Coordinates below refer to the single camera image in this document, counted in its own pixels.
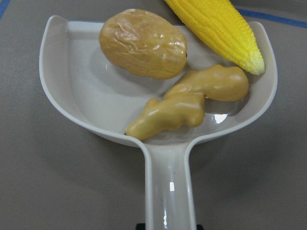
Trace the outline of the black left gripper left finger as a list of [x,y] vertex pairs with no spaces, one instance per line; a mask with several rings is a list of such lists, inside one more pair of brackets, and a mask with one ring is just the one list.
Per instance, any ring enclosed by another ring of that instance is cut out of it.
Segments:
[[145,223],[136,224],[135,230],[145,230]]

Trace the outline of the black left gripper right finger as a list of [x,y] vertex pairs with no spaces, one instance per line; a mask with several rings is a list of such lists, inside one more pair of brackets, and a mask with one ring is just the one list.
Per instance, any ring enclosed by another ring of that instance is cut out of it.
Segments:
[[198,225],[197,225],[197,230],[204,230],[204,228],[203,228],[202,225],[198,224]]

